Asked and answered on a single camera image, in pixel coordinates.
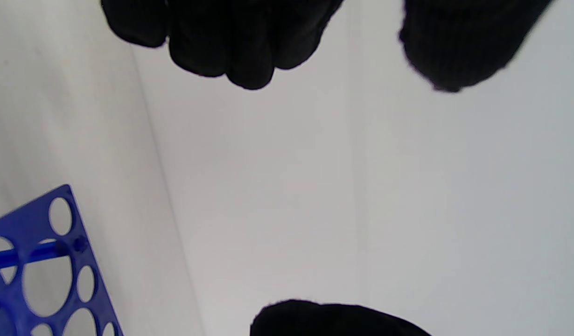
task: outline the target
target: white surface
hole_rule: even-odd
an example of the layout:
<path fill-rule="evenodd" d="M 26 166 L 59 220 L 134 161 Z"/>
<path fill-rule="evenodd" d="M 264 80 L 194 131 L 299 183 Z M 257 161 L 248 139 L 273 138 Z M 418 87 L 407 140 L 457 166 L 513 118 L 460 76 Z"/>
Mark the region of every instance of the white surface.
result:
<path fill-rule="evenodd" d="M 0 0 L 0 215 L 63 183 L 125 334 L 200 336 L 130 47 L 97 1 Z"/>
<path fill-rule="evenodd" d="M 458 95 L 406 64 L 400 6 L 346 2 L 259 92 L 135 48 L 207 336 L 293 296 L 574 336 L 574 0 Z"/>

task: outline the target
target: gloved hand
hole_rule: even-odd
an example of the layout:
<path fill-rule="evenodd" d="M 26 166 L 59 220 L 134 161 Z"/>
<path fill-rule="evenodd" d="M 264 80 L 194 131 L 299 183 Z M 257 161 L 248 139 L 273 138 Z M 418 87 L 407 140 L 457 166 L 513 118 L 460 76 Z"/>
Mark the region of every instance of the gloved hand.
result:
<path fill-rule="evenodd" d="M 274 68 L 295 68 L 314 53 L 343 0 L 101 0 L 108 25 L 123 40 L 159 47 L 205 77 L 223 74 L 261 89 Z"/>
<path fill-rule="evenodd" d="M 480 83 L 513 59 L 553 0 L 405 0 L 409 63 L 440 91 Z"/>
<path fill-rule="evenodd" d="M 169 36 L 181 68 L 255 90 L 314 53 L 343 0 L 101 1 L 123 40 L 159 47 Z M 405 0 L 399 39 L 435 89 L 458 92 L 504 68 L 552 1 Z"/>
<path fill-rule="evenodd" d="M 430 336 L 415 324 L 361 306 L 288 300 L 255 317 L 249 336 Z"/>

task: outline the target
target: blue test tube rack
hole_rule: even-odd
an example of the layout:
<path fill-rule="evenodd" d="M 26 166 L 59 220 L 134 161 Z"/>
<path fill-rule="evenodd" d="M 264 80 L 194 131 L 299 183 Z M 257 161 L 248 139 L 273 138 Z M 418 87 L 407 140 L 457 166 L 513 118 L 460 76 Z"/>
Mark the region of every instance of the blue test tube rack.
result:
<path fill-rule="evenodd" d="M 71 229 L 63 236 L 52 229 L 49 219 L 50 205 L 57 198 L 65 200 L 71 211 Z M 9 284 L 5 284 L 0 274 L 0 336 L 31 336 L 31 331 L 39 325 L 48 325 L 53 336 L 63 336 L 70 317 L 82 308 L 93 315 L 97 336 L 102 336 L 109 324 L 115 336 L 123 336 L 69 185 L 62 185 L 1 217 L 0 238 L 14 245 L 13 249 L 0 252 L 0 269 L 17 267 Z M 59 257 L 71 260 L 69 295 L 54 315 L 37 316 L 24 298 L 24 266 Z M 90 267 L 94 275 L 94 291 L 88 302 L 82 302 L 77 291 L 79 272 L 85 266 Z"/>

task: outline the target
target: circular hole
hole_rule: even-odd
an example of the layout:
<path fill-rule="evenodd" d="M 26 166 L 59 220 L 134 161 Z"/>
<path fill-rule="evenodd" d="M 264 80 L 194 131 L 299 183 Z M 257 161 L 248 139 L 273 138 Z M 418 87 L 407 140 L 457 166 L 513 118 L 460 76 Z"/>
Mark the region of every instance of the circular hole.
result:
<path fill-rule="evenodd" d="M 46 324 L 37 325 L 30 333 L 32 336 L 53 336 L 53 330 Z"/>
<path fill-rule="evenodd" d="M 71 281 L 69 256 L 26 264 L 22 287 L 28 307 L 39 317 L 55 314 L 69 296 Z"/>
<path fill-rule="evenodd" d="M 49 209 L 50 226 L 60 236 L 65 236 L 71 230 L 71 209 L 63 198 L 55 198 Z"/>
<path fill-rule="evenodd" d="M 76 310 L 63 330 L 63 336 L 96 336 L 96 334 L 94 316 L 86 308 Z"/>
<path fill-rule="evenodd" d="M 77 295 L 82 302 L 86 303 L 92 299 L 94 283 L 94 272 L 90 266 L 84 266 L 77 277 Z"/>
<path fill-rule="evenodd" d="M 102 336 L 115 336 L 115 334 L 115 326 L 112 325 L 112 322 L 107 323 L 102 332 Z"/>
<path fill-rule="evenodd" d="M 14 250 L 14 245 L 7 239 L 0 237 L 0 274 L 5 285 L 9 285 L 14 280 L 15 273 L 18 270 L 18 257 Z"/>

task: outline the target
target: black glove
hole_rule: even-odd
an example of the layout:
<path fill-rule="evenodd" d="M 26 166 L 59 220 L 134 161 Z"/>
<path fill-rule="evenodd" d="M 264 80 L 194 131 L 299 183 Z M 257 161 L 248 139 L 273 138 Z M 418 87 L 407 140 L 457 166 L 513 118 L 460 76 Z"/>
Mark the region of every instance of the black glove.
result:
<path fill-rule="evenodd" d="M 399 33 L 435 89 L 458 92 L 504 68 L 552 0 L 406 0 Z"/>
<path fill-rule="evenodd" d="M 159 47 L 205 77 L 227 74 L 261 89 L 274 68 L 306 61 L 343 0 L 101 0 L 108 25 L 123 40 Z"/>
<path fill-rule="evenodd" d="M 430 336 L 415 324 L 370 308 L 289 300 L 264 308 L 250 336 Z"/>

